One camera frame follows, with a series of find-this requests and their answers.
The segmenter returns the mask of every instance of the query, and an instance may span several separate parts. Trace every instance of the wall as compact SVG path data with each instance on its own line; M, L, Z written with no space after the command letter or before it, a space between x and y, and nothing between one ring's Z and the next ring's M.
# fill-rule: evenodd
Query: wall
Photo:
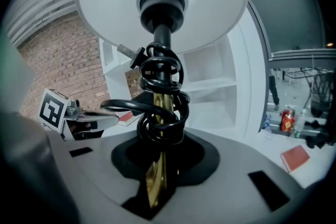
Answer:
M131 94L131 98L133 99L143 92L143 90L141 89L139 85L139 79L140 79L139 69L135 68L133 70L127 71L125 72L125 76L126 76L128 89Z
M83 110L99 110L109 99L103 76L99 42L77 13L63 16L41 28L18 48L36 78L21 114L35 117L44 88L54 88L79 99Z

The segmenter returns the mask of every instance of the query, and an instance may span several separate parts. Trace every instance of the white shelving unit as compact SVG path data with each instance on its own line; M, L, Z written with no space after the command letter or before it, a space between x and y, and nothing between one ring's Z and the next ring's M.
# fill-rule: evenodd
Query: white shelving unit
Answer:
M102 39L99 44L111 98L131 99L124 74L130 70L130 59ZM238 141L246 134L258 132L266 73L261 42L247 10L227 35L208 46L177 56L184 69L182 91L191 96L186 127ZM124 128L125 132L129 130L130 127ZM123 127L111 128L104 136L122 132Z

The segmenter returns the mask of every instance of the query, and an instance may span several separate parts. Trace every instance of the cable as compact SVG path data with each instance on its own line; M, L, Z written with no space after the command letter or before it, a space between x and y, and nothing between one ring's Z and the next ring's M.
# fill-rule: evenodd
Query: cable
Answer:
M163 56L154 56L153 50L159 51ZM147 92L172 95L174 110L180 113L180 118L174 112L154 104L132 100L106 100L101 103L100 107L112 112L130 110L143 112L136 128L139 138L156 150L164 151L167 147L180 144L184 138L183 129L189 116L190 97L181 92L184 71L177 55L170 48L158 42L150 43L146 52L149 58L143 61L139 68L140 87ZM179 81L157 79L153 74L157 71L158 65L163 66L161 70L164 72L178 73ZM164 124L158 125L155 115L159 115L164 120Z

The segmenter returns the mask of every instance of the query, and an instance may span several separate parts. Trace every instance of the lamp base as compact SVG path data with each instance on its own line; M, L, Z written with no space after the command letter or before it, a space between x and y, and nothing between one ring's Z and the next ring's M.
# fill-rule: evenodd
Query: lamp base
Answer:
M185 132L181 144L166 152L170 162L177 168L175 182L165 193L168 200L175 192L175 187L199 185L207 180L219 166L220 156L218 150L209 142L189 132ZM111 154L115 168L126 178L140 181L140 187L135 197L127 200L122 206L127 210L146 219L152 219L160 210L152 210L148 202L145 174L158 153L134 137L114 148Z

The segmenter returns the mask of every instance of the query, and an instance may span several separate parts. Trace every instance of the red notebook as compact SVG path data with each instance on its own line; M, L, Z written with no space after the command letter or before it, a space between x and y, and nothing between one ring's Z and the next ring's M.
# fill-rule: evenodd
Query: red notebook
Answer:
M299 168L302 164L306 163L309 158L310 157L308 153L301 145L281 154L281 159L289 173Z

